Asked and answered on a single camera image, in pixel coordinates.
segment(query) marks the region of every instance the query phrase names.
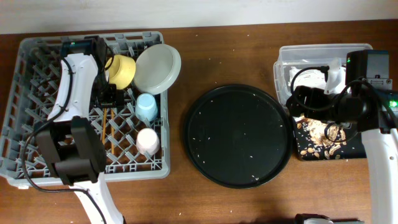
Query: green light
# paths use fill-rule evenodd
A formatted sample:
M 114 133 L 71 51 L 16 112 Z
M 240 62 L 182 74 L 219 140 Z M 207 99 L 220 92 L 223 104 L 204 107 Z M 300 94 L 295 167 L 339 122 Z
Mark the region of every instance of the green light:
M 390 101 L 390 107 L 396 107 L 398 103 L 396 101 Z

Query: blue cup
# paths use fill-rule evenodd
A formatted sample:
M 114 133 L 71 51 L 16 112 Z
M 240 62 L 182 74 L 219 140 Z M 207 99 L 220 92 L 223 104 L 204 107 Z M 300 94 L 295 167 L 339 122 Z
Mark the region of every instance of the blue cup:
M 157 117 L 157 106 L 154 96 L 143 93 L 138 96 L 136 105 L 136 116 L 140 121 L 148 119 L 153 121 Z

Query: yellow cup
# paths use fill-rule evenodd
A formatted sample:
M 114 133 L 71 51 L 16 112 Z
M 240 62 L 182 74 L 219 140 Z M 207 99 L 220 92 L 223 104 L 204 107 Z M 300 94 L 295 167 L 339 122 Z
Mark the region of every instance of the yellow cup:
M 108 67 L 112 59 L 106 62 L 105 67 Z M 118 90 L 122 90 L 127 87 L 136 74 L 136 62 L 134 59 L 123 56 L 115 55 L 113 63 L 108 69 L 109 71 L 109 83 L 116 84 Z

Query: white wall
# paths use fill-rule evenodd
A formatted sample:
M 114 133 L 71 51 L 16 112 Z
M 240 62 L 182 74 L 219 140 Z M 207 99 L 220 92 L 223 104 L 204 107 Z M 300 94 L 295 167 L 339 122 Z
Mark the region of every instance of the white wall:
M 398 0 L 1 0 L 0 34 L 398 19 Z

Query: wooden tabletop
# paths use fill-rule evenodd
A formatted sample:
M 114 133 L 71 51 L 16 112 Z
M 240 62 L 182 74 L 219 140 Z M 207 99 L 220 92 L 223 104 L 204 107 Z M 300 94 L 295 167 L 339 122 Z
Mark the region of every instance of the wooden tabletop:
M 26 37 L 73 35 L 0 35 L 0 118 L 9 93 L 19 42 Z M 285 45 L 369 43 L 390 53 L 390 77 L 398 78 L 398 20 L 320 22 L 255 26 L 160 29 L 165 42 L 181 54 L 180 76 L 169 90 L 171 173 L 165 179 L 109 183 L 127 223 L 251 223 L 317 213 L 333 219 L 370 223 L 371 199 L 366 159 L 301 162 L 292 156 L 268 184 L 228 189 L 202 176 L 187 157 L 182 121 L 202 94 L 225 84 L 258 87 L 276 98 L 273 64 Z M 0 178 L 2 223 L 89 223 L 74 194 L 18 190 Z

